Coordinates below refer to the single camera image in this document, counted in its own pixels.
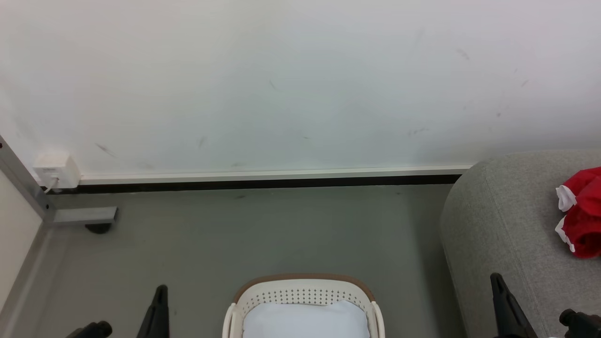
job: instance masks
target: black baseboard strip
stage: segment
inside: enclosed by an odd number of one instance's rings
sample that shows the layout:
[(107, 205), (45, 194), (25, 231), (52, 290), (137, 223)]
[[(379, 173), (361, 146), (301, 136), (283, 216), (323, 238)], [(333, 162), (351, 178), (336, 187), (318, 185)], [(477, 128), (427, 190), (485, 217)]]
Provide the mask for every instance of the black baseboard strip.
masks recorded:
[(455, 181), (457, 181), (459, 176), (461, 175), (341, 177), (334, 179), (243, 180), (219, 182), (80, 185), (79, 187), (74, 189), (53, 190), (49, 194), (116, 194), (122, 192), (307, 188), (316, 186), (453, 184), (455, 183)]

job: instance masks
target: basket handle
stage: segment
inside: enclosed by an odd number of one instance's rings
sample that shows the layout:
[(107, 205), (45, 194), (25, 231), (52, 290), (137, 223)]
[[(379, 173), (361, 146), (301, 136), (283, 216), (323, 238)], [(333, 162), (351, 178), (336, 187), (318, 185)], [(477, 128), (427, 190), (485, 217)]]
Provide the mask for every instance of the basket handle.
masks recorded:
[(376, 304), (376, 301), (371, 302), (374, 305), (374, 310), (376, 312), (376, 322), (377, 322), (377, 334), (379, 338), (386, 338), (386, 333), (384, 332), (384, 317), (382, 317), (382, 311), (380, 311), (380, 307)]
[(221, 333), (221, 338), (229, 338), (231, 317), (234, 314), (235, 307), (236, 307), (236, 303), (231, 303), (230, 307), (227, 309), (227, 312), (225, 313), (224, 328)]

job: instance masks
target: white baseboard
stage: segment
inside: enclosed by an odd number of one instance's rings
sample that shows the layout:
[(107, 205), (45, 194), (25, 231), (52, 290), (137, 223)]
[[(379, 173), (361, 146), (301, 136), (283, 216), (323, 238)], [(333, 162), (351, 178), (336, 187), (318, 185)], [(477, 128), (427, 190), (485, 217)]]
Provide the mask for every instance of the white baseboard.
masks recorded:
[(472, 165), (426, 167), (355, 168), (327, 170), (238, 171), (177, 174), (93, 174), (82, 176), (80, 185), (215, 182), (241, 180), (333, 179), (342, 177), (383, 177), (463, 174)]

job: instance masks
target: white cable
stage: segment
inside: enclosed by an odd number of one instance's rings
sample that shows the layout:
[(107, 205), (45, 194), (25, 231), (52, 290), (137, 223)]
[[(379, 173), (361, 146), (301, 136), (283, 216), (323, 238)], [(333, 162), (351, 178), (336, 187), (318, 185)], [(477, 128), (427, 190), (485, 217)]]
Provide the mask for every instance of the white cable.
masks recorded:
[(50, 192), (50, 190), (52, 190), (52, 188), (54, 188), (54, 186), (58, 183), (58, 177), (54, 177), (52, 179), (52, 184), (50, 184), (50, 186), (48, 187), (48, 189), (46, 189), (44, 191), (45, 194), (47, 194), (48, 192)]

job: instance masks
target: white wall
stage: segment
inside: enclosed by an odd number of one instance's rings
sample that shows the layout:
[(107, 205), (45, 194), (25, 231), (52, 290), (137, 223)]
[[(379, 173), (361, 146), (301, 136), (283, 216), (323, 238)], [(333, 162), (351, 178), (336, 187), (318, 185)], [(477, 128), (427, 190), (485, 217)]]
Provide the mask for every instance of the white wall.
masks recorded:
[(0, 171), (0, 309), (40, 225), (41, 218)]
[(3, 0), (0, 133), (84, 176), (601, 146), (601, 2)]

